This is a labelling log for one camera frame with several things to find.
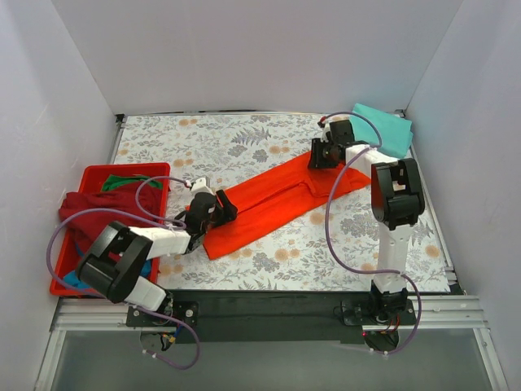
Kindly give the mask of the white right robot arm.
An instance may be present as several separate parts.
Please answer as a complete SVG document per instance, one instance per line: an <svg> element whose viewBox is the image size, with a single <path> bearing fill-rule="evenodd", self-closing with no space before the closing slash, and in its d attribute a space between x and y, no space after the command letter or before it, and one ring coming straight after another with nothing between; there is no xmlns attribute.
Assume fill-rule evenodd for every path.
<svg viewBox="0 0 521 391"><path fill-rule="evenodd" d="M413 158L398 159L357 141L348 119L321 118L322 136L312 139L310 169L355 169L370 179L371 209L379 224L378 265L372 284L381 294L406 290L404 277L413 228L425 210L418 165Z"/></svg>

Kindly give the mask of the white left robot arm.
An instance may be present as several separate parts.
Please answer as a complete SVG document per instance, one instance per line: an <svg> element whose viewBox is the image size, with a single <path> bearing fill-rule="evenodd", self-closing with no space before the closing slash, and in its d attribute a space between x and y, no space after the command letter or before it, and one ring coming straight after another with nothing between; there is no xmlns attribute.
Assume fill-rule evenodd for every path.
<svg viewBox="0 0 521 391"><path fill-rule="evenodd" d="M143 266L152 258L192 253L210 229L234 221L237 214L225 192L200 192L179 214L183 230L111 222L81 259L76 276L113 303L141 306L153 324L163 326L172 319L173 306L162 287L141 276Z"/></svg>

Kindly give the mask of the orange t shirt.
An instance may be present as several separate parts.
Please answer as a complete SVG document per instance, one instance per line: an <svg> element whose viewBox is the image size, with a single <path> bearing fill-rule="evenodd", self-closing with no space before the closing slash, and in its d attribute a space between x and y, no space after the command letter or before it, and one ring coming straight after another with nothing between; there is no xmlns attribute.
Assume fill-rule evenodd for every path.
<svg viewBox="0 0 521 391"><path fill-rule="evenodd" d="M306 152L225 189L238 214L206 234L203 246L210 260L233 253L328 201L343 166L310 169L310 156Z"/></svg>

